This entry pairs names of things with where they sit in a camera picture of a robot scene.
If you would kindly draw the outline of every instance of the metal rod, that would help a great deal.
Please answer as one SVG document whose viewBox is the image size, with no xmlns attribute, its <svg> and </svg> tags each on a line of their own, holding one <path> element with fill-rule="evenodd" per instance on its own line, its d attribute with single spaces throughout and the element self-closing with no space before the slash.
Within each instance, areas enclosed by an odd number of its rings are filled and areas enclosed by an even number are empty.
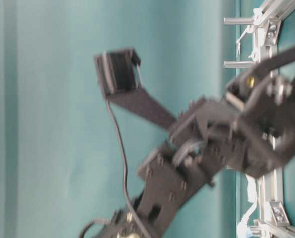
<svg viewBox="0 0 295 238">
<path fill-rule="evenodd" d="M 290 4 L 288 4 L 288 8 L 284 10 L 281 14 L 278 15 L 278 18 L 283 21 L 286 19 L 293 11 L 295 10 L 295 0 L 292 0 Z"/>
<path fill-rule="evenodd" d="M 262 223 L 261 226 L 278 238 L 295 238 L 295 227 L 277 227 L 271 223 Z"/>
<path fill-rule="evenodd" d="M 225 17 L 223 19 L 224 25 L 251 25 L 253 21 L 252 17 Z"/>
<path fill-rule="evenodd" d="M 254 61 L 224 61 L 224 68 L 250 68 L 255 64 Z"/>
</svg>

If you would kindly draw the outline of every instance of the brass nut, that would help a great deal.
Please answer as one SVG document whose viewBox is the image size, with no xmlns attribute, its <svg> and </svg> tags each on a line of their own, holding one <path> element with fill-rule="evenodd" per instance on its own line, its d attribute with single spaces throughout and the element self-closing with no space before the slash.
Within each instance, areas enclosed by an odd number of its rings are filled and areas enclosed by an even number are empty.
<svg viewBox="0 0 295 238">
<path fill-rule="evenodd" d="M 246 85 L 248 88 L 253 88 L 255 86 L 256 79 L 254 77 L 250 77 L 246 81 Z"/>
<path fill-rule="evenodd" d="M 130 223 L 132 221 L 132 213 L 127 214 L 127 222 Z"/>
</svg>

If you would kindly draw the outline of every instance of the metal frame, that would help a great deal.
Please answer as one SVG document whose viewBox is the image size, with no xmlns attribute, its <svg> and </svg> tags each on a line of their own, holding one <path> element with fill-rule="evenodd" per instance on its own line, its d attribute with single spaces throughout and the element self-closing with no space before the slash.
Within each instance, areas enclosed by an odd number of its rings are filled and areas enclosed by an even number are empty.
<svg viewBox="0 0 295 238">
<path fill-rule="evenodd" d="M 247 18 L 224 18 L 225 25 L 247 25 L 237 43 L 240 53 L 240 40 L 252 34 L 253 50 L 249 58 L 252 61 L 225 61 L 225 68 L 249 68 L 261 60 L 271 58 L 278 53 L 278 37 L 281 22 L 295 10 L 295 0 L 265 0 L 254 15 Z M 274 70 L 270 75 L 278 75 Z M 259 220 L 250 227 L 256 237 L 295 238 L 295 227 L 291 226 L 286 215 L 283 196 L 283 170 L 276 169 L 258 180 Z"/>
<path fill-rule="evenodd" d="M 295 0 L 265 0 L 259 8 L 253 9 L 252 17 L 224 18 L 225 25 L 247 25 L 242 36 L 252 34 L 252 61 L 225 61 L 225 68 L 247 68 L 262 59 L 271 58 L 278 52 L 277 41 L 281 22 L 295 10 Z M 237 54 L 240 40 L 237 40 Z"/>
</svg>

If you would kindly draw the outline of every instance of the white cable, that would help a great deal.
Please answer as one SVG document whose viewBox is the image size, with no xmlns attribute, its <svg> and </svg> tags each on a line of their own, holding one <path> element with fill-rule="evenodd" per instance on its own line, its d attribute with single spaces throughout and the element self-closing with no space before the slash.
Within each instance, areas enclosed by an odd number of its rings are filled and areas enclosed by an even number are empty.
<svg viewBox="0 0 295 238">
<path fill-rule="evenodd" d="M 238 238 L 249 238 L 252 237 L 252 232 L 248 227 L 248 221 L 252 213 L 256 210 L 258 205 L 258 195 L 257 195 L 257 187 L 256 187 L 256 180 L 246 175 L 248 180 L 248 202 L 252 203 L 251 207 L 248 211 L 242 216 L 241 221 L 237 225 L 237 236 Z"/>
<path fill-rule="evenodd" d="M 241 45 L 241 39 L 247 34 L 248 29 L 249 29 L 249 25 L 246 27 L 246 29 L 243 31 L 243 33 L 241 34 L 241 36 L 239 37 L 238 40 L 236 40 L 236 58 L 238 58 L 240 56 L 240 45 Z"/>
</svg>

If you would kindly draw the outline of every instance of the black arm segment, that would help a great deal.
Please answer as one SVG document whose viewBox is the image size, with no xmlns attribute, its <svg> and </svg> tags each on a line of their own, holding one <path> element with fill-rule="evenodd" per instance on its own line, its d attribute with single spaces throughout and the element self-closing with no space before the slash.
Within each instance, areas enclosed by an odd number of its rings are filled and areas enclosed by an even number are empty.
<svg viewBox="0 0 295 238">
<path fill-rule="evenodd" d="M 295 155 L 295 79 L 268 76 L 292 61 L 295 47 L 235 78 L 226 91 L 243 103 L 243 110 L 225 96 L 219 102 L 201 98 L 176 119 L 137 83 L 133 66 L 141 61 L 133 49 L 95 57 L 104 98 L 169 132 L 169 139 L 140 165 L 146 185 L 133 199 L 153 238 L 163 236 L 178 210 L 204 185 L 212 186 L 212 177 L 224 166 L 259 178 Z M 272 146 L 265 135 L 281 142 Z M 95 237 L 144 236 L 124 208 Z"/>
</svg>

